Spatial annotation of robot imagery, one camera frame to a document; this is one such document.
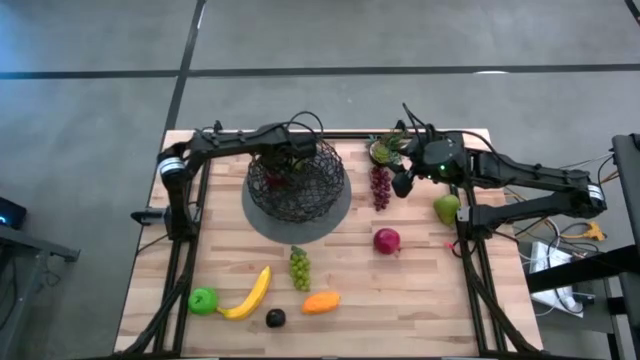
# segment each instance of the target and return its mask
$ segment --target butcher block table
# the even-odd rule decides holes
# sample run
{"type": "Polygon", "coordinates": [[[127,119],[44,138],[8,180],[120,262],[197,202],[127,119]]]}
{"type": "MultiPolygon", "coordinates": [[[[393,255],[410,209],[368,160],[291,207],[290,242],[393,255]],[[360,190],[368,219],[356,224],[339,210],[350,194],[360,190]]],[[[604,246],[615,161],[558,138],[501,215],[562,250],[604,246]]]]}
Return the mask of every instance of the butcher block table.
{"type": "MultiPolygon", "coordinates": [[[[489,136],[484,129],[471,131],[489,136]]],[[[192,131],[169,131],[164,146],[187,141],[191,134],[192,131]]],[[[311,293],[293,287],[289,277],[290,246],[263,237],[245,219],[241,194],[250,156],[212,160],[193,287],[215,288],[219,306],[229,308],[242,303],[265,266],[271,267],[273,276],[264,300],[245,320],[226,320],[218,313],[189,314],[182,356],[477,355],[462,261],[447,248],[456,240],[456,233],[438,220],[432,207],[436,198],[449,193],[448,187],[416,179],[407,198],[394,196],[386,210],[376,212],[369,188],[372,164],[364,140],[327,142],[342,157],[352,200],[347,216],[329,235],[301,246],[312,261],[311,293]],[[380,255],[373,249],[373,234],[384,227],[395,229],[401,236],[401,251],[396,255],[380,255]],[[341,294],[337,310],[315,316],[301,313],[309,294],[326,290],[341,294]],[[274,308],[286,312],[287,322],[282,328],[270,329],[265,324],[267,311],[274,308]]],[[[465,144],[484,148],[472,136],[465,135],[465,144]]],[[[199,178],[194,179],[192,198],[199,178]]],[[[505,203],[499,189],[476,189],[476,196],[481,204],[505,203]]],[[[149,206],[167,204],[166,191],[156,176],[149,206]]],[[[163,225],[145,227],[139,245],[142,247],[165,232],[163,225]]],[[[516,244],[498,236],[486,244],[498,302],[525,338],[542,348],[516,244]]],[[[187,244],[183,246],[184,257],[187,244]]],[[[129,346],[158,309],[170,249],[171,242],[162,240],[138,255],[115,350],[129,346]]],[[[166,348],[172,345],[177,307],[169,318],[166,348]]],[[[482,313],[489,348],[495,349],[484,305],[482,313]]]]}

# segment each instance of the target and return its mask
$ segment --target concrete floor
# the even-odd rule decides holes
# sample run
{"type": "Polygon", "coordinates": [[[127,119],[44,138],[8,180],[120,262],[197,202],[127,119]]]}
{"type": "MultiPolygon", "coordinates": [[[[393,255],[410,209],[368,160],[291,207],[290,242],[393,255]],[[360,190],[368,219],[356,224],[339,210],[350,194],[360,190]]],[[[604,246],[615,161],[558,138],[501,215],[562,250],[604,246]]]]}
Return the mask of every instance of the concrete floor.
{"type": "MultiPolygon", "coordinates": [[[[195,4],[0,1],[0,71],[178,69],[195,4]]],[[[640,63],[622,0],[212,0],[191,68],[604,63],[640,63]]],[[[63,280],[39,294],[19,358],[112,350],[140,230],[129,213],[147,200],[174,86],[0,81],[0,196],[29,208],[28,232],[82,248],[76,264],[52,260],[63,280]]],[[[488,128],[500,151],[549,166],[640,132],[637,72],[189,79],[176,128],[253,128],[302,109],[327,128],[384,128],[402,101],[439,127],[488,128]]],[[[632,237],[619,186],[605,190],[598,221],[612,249],[632,237]]],[[[540,324],[552,353],[608,357],[602,335],[540,324]]]]}

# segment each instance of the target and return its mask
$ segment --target red fruit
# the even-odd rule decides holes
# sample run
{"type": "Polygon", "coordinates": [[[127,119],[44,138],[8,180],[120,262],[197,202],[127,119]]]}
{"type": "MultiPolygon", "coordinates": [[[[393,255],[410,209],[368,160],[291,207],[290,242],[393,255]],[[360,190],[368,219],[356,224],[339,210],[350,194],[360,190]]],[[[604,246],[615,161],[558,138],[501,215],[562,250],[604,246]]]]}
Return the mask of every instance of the red fruit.
{"type": "Polygon", "coordinates": [[[393,254],[400,248],[400,234],[393,229],[380,229],[373,235],[373,245],[382,254],[393,254]]]}

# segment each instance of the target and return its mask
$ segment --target wire basket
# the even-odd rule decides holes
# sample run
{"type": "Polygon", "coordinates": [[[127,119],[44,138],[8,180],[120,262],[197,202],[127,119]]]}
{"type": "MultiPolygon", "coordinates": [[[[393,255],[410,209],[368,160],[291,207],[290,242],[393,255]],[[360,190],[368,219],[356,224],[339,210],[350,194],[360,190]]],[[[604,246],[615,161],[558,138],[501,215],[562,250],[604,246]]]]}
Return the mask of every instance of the wire basket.
{"type": "Polygon", "coordinates": [[[336,150],[318,140],[313,158],[256,155],[247,185],[253,202],[278,220],[304,223],[326,214],[344,188],[344,167],[336,150]]]}

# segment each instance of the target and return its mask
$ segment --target banana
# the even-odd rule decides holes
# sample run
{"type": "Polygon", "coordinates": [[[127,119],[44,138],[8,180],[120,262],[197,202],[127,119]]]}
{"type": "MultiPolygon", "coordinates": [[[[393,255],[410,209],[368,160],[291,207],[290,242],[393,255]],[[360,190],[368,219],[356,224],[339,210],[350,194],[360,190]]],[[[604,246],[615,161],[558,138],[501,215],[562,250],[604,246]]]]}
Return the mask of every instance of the banana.
{"type": "Polygon", "coordinates": [[[258,276],[256,283],[253,285],[253,289],[249,293],[244,302],[240,306],[236,306],[232,309],[217,308],[225,318],[229,320],[242,320],[249,316],[253,310],[255,310],[267,293],[267,288],[271,282],[271,268],[265,267],[264,270],[258,276]]]}

